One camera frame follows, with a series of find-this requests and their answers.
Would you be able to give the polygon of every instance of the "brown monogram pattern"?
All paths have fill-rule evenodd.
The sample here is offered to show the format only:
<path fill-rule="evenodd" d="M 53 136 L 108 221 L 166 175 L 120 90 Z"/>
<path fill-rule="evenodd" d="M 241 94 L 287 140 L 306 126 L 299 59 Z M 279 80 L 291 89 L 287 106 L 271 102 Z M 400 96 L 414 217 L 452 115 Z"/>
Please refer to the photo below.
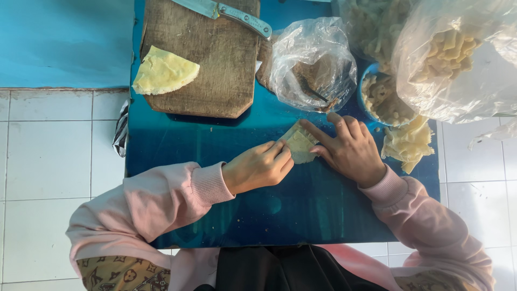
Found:
<path fill-rule="evenodd" d="M 434 270 L 395 277 L 395 281 L 404 291 L 478 291 L 456 276 Z"/>
<path fill-rule="evenodd" d="M 150 261 L 108 256 L 77 260 L 88 291 L 166 291 L 171 271 Z"/>

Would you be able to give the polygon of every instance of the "blue painted wall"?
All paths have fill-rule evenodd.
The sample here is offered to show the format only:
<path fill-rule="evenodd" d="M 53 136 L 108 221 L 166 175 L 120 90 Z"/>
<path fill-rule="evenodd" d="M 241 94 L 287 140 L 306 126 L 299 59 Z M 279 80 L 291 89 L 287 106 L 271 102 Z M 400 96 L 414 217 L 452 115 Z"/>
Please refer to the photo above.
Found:
<path fill-rule="evenodd" d="M 127 88 L 133 0 L 0 0 L 0 88 Z"/>

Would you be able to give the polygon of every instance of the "blue bowl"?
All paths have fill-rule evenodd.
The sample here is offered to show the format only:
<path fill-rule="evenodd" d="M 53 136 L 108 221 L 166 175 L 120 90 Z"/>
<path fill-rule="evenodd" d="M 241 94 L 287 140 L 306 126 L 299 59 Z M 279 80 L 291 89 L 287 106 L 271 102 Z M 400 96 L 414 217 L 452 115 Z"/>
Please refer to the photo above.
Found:
<path fill-rule="evenodd" d="M 371 112 L 369 112 L 366 109 L 366 106 L 364 104 L 364 100 L 362 99 L 361 91 L 362 91 L 362 81 L 363 81 L 364 77 L 368 73 L 370 73 L 372 75 L 376 75 L 376 76 L 387 76 L 385 73 L 379 72 L 379 63 L 373 63 L 370 66 L 368 66 L 368 68 L 366 68 L 366 70 L 364 70 L 364 73 L 362 73 L 361 79 L 359 80 L 359 85 L 357 87 L 357 103 L 359 104 L 359 107 L 361 108 L 362 112 L 366 116 L 368 116 L 369 119 L 371 119 L 373 121 L 376 121 L 376 122 L 379 122 L 379 123 L 384 124 L 384 125 L 393 126 L 393 124 L 389 124 L 389 123 L 383 122 L 380 119 L 376 118 L 375 116 L 372 115 Z M 411 119 L 410 121 L 408 121 L 406 123 L 402 123 L 400 125 L 408 124 L 411 121 L 413 121 L 413 119 Z"/>

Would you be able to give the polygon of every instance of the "finger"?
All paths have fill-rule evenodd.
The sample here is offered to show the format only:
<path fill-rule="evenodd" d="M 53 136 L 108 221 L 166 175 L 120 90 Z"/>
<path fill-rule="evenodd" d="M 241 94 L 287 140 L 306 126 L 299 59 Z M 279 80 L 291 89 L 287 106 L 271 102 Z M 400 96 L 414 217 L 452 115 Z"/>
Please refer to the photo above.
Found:
<path fill-rule="evenodd" d="M 329 137 L 328 134 L 324 133 L 321 129 L 317 128 L 316 125 L 312 124 L 310 121 L 306 119 L 301 119 L 300 124 L 305 130 L 307 130 L 311 135 L 313 135 L 317 140 L 319 140 L 324 146 L 330 147 L 334 139 Z"/>
<path fill-rule="evenodd" d="M 291 150 L 289 149 L 289 147 L 286 145 L 284 145 L 284 147 L 282 148 L 282 152 L 275 158 L 275 166 L 283 166 L 285 165 L 285 163 L 287 163 L 287 161 L 289 161 L 289 159 L 291 158 Z"/>
<path fill-rule="evenodd" d="M 323 146 L 321 145 L 315 145 L 309 149 L 310 153 L 315 153 L 325 159 L 329 166 L 331 166 L 333 169 L 337 170 L 336 164 L 334 163 L 334 159 L 332 157 L 332 154 Z"/>
<path fill-rule="evenodd" d="M 284 147 L 286 141 L 285 139 L 281 139 L 279 141 L 277 141 L 269 150 L 267 150 L 267 152 L 265 152 L 264 154 L 266 156 L 269 156 L 271 157 L 272 159 L 275 158 L 279 153 L 280 151 L 282 151 L 282 148 Z"/>
<path fill-rule="evenodd" d="M 345 116 L 343 116 L 343 120 L 346 122 L 348 131 L 350 132 L 350 135 L 354 139 L 359 139 L 359 138 L 364 137 L 364 135 L 361 132 L 361 127 L 359 127 L 359 122 L 357 121 L 357 119 L 353 118 L 352 116 L 345 115 Z"/>
<path fill-rule="evenodd" d="M 336 134 L 340 138 L 350 138 L 350 132 L 346 126 L 345 120 L 335 112 L 331 112 L 327 115 L 327 121 L 331 122 L 336 128 Z"/>
<path fill-rule="evenodd" d="M 263 154 L 263 153 L 267 152 L 269 149 L 271 149 L 271 147 L 274 146 L 275 143 L 276 142 L 274 140 L 268 141 L 267 143 L 257 145 L 256 147 L 252 148 L 251 150 L 253 150 L 257 154 Z"/>
<path fill-rule="evenodd" d="M 363 121 L 359 121 L 359 128 L 361 128 L 361 133 L 364 137 L 369 137 L 369 136 L 372 136 L 370 134 L 370 131 L 368 130 L 368 128 L 366 127 L 366 124 L 364 124 Z"/>
<path fill-rule="evenodd" d="M 280 169 L 280 176 L 282 177 L 282 179 L 285 178 L 285 176 L 287 175 L 287 173 L 289 173 L 293 166 L 294 161 L 292 158 L 290 158 L 289 160 L 287 160 L 287 163 L 285 163 L 285 165 Z"/>

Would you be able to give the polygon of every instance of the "ribbed cuff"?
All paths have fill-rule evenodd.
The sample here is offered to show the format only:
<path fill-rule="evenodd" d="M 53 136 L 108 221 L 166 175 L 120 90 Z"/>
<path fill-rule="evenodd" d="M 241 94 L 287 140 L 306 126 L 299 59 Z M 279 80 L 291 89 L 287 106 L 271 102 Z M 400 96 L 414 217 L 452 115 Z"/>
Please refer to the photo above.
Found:
<path fill-rule="evenodd" d="M 379 208 L 389 207 L 399 202 L 407 194 L 407 182 L 397 176 L 393 170 L 386 166 L 386 175 L 375 186 L 361 189 L 374 206 Z"/>
<path fill-rule="evenodd" d="M 213 166 L 197 168 L 192 171 L 190 182 L 192 193 L 203 207 L 235 198 L 224 183 L 221 171 L 223 164 L 225 162 L 219 162 Z"/>

